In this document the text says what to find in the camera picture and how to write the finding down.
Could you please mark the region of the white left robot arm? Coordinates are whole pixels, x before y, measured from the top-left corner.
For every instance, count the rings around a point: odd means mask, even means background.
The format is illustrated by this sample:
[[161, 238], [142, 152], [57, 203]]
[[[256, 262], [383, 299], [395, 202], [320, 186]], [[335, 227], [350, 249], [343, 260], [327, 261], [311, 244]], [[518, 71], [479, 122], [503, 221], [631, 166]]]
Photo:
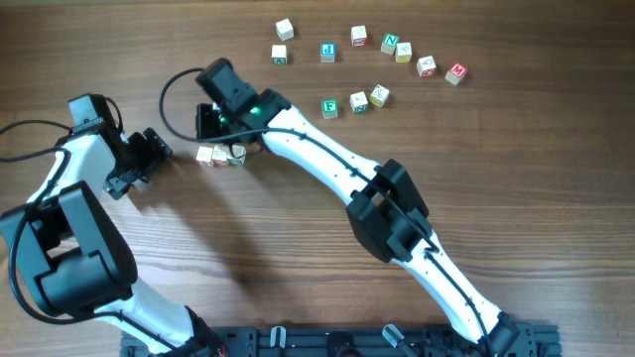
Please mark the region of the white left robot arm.
[[68, 103], [73, 124], [28, 201], [1, 216], [9, 282], [21, 308], [53, 325], [110, 323], [151, 356], [224, 356], [223, 341], [189, 307], [138, 276], [127, 242], [99, 197], [119, 199], [172, 153], [151, 128], [126, 137], [114, 102], [86, 93]]

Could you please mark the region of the red block with drawing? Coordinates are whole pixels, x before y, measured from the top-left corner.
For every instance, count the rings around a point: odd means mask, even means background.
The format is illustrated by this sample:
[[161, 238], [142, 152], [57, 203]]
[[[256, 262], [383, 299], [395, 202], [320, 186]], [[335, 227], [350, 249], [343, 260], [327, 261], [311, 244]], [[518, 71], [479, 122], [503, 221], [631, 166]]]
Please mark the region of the red block with drawing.
[[215, 145], [212, 150], [211, 160], [215, 167], [226, 167], [229, 165], [229, 149], [225, 145]]

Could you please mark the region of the green Z block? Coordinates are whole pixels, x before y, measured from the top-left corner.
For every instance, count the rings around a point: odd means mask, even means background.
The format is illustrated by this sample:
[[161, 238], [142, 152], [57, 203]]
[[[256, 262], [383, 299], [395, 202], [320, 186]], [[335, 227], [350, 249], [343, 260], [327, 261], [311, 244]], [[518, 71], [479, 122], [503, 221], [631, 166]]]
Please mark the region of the green Z block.
[[243, 166], [247, 151], [244, 146], [232, 144], [228, 147], [227, 162], [232, 166]]

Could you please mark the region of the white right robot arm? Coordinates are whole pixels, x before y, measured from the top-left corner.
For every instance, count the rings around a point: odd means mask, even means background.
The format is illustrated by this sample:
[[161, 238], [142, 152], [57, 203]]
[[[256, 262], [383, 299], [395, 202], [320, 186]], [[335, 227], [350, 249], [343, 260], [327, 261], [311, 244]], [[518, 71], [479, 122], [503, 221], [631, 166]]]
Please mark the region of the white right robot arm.
[[380, 165], [345, 149], [280, 93], [257, 93], [227, 59], [216, 60], [195, 80], [219, 107], [217, 139], [260, 139], [271, 153], [306, 170], [343, 201], [362, 247], [409, 272], [456, 333], [485, 355], [510, 350], [519, 336], [517, 325], [452, 262], [402, 165], [394, 160]]

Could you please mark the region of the red G block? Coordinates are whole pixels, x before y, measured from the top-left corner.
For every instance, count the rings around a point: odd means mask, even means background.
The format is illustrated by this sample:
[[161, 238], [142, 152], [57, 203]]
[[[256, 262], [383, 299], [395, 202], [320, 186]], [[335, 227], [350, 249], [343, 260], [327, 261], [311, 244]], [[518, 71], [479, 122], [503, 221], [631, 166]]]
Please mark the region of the red G block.
[[214, 163], [213, 163], [212, 157], [213, 157], [212, 147], [200, 146], [197, 150], [195, 159], [201, 166], [213, 167]]

